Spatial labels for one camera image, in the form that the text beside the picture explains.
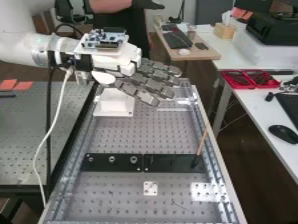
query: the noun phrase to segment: wire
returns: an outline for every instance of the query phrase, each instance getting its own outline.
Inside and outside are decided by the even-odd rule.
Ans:
[[[78,30],[73,25],[70,25],[70,24],[68,24],[68,23],[61,23],[61,24],[54,28],[53,32],[54,32],[56,34],[57,34],[58,29],[60,29],[62,26],[68,26],[68,27],[70,27],[73,30],[77,31],[77,33],[81,34],[81,36],[84,36],[84,33],[81,32],[81,30]]]
[[[51,69],[51,67],[48,68],[48,87],[47,87],[47,121],[45,121],[45,133],[48,133],[49,128],[51,128],[51,104],[52,104],[52,81],[53,81],[53,74],[56,71],[56,67],[53,69]],[[51,168],[51,135],[47,139],[47,199],[49,198],[51,195],[51,186],[52,186],[52,181],[51,181],[51,172],[52,172],[52,168]]]
[[[53,131],[53,128],[56,126],[56,123],[57,123],[58,114],[60,114],[61,105],[62,105],[62,97],[64,97],[65,85],[66,85],[66,82],[68,82],[68,79],[69,79],[72,73],[73,73],[73,69],[70,67],[68,69],[68,71],[66,71],[65,78],[64,78],[64,81],[62,81],[62,87],[61,87],[61,92],[60,92],[60,97],[58,97],[58,105],[57,105],[57,110],[56,110],[53,122],[52,122],[51,128],[48,130],[48,133],[45,134],[44,139],[40,142],[40,145],[37,147],[37,150],[36,150],[36,153],[35,153],[35,157],[33,157],[33,170],[35,170],[35,174],[36,174],[36,177],[37,177],[37,180],[39,180],[40,192],[41,192],[41,198],[43,198],[44,207],[45,207],[45,194],[44,194],[44,187],[43,187],[41,178],[40,178],[40,175],[39,175],[39,172],[37,172],[37,168],[36,168],[36,160],[37,160],[39,153],[40,153],[40,150],[43,148],[44,142],[47,141],[47,139],[48,139],[48,137],[49,137],[49,135],[51,135],[51,133]]]
[[[229,124],[226,124],[226,126],[219,130],[219,132],[221,132],[223,129],[226,129],[226,128],[227,128],[235,121],[238,121],[245,115],[246,115],[246,113],[242,114],[238,118],[235,118]]]

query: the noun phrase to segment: electronic component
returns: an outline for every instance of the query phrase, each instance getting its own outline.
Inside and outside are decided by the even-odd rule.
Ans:
[[[246,29],[263,44],[298,46],[298,16],[295,14],[254,13]]]
[[[81,46],[89,49],[117,49],[125,41],[125,33],[122,28],[94,29],[88,34]]]
[[[196,47],[197,47],[200,50],[209,50],[209,47],[206,46],[205,43],[196,43]]]
[[[298,95],[297,94],[277,94],[278,102],[287,113],[297,129],[298,129]]]
[[[170,49],[192,48],[193,42],[182,31],[168,32],[164,34]]]

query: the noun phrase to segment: red object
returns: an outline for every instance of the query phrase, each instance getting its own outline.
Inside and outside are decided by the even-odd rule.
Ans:
[[[221,75],[233,89],[254,89],[255,83],[242,71],[222,71]]]
[[[0,85],[0,91],[12,91],[15,85],[16,85],[17,80],[4,80],[1,85]]]
[[[259,89],[278,88],[281,85],[271,75],[262,70],[245,70],[243,73]]]
[[[13,90],[25,91],[32,87],[32,85],[33,85],[33,82],[19,82]]]

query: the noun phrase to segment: black cable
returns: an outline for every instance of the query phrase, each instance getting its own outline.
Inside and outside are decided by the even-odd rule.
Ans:
[[[76,30],[77,33],[81,34],[81,36],[84,36],[84,33],[81,32],[81,30],[78,30],[73,25],[70,25],[70,24],[68,24],[68,23],[61,23],[58,26],[56,26],[56,28],[54,28],[54,30],[53,30],[53,32],[56,33],[56,35],[58,35],[58,34],[57,34],[57,31],[58,31],[58,29],[60,29],[62,26],[68,26],[68,27],[70,27],[73,30]]]
[[[185,0],[182,0],[180,15],[178,15],[178,18],[182,19],[182,21],[184,21],[184,11],[185,11]]]
[[[47,86],[47,118],[45,118],[45,133],[48,133],[52,123],[52,82],[53,82],[53,74],[57,67],[48,68],[48,86]],[[45,190],[45,198],[49,199],[49,195],[52,192],[52,166],[51,166],[51,135],[47,139],[47,190]]]

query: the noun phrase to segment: white cable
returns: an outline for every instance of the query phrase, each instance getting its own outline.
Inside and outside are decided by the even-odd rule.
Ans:
[[[226,129],[235,121],[238,121],[243,116],[246,115],[246,113],[245,114],[242,114],[238,118],[235,118],[221,130],[219,130],[219,132],[223,130],[223,129]]]
[[[35,170],[35,174],[36,174],[36,177],[37,177],[37,180],[39,180],[39,185],[40,185],[40,192],[41,192],[41,197],[43,197],[43,204],[44,204],[44,207],[45,207],[45,195],[44,195],[44,187],[43,187],[43,182],[41,182],[41,178],[40,178],[40,175],[39,175],[39,172],[37,172],[37,168],[36,168],[36,160],[37,160],[37,156],[39,156],[39,153],[40,153],[40,150],[43,148],[43,145],[53,131],[53,128],[54,128],[54,125],[57,123],[57,119],[58,119],[58,114],[60,114],[60,109],[61,109],[61,104],[62,104],[62,97],[64,97],[64,90],[65,90],[65,85],[66,85],[66,82],[68,82],[68,79],[70,77],[70,75],[73,74],[73,69],[72,67],[68,69],[66,71],[66,74],[65,74],[65,78],[64,78],[64,81],[62,81],[62,87],[61,87],[61,92],[60,92],[60,98],[58,98],[58,105],[57,105],[57,110],[56,110],[56,114],[54,114],[54,118],[53,118],[53,122],[52,122],[52,125],[51,125],[51,128],[48,130],[48,133],[47,135],[44,136],[44,139],[43,141],[40,142],[40,145],[37,147],[37,150],[36,150],[36,153],[35,153],[35,157],[33,157],[33,170]]]

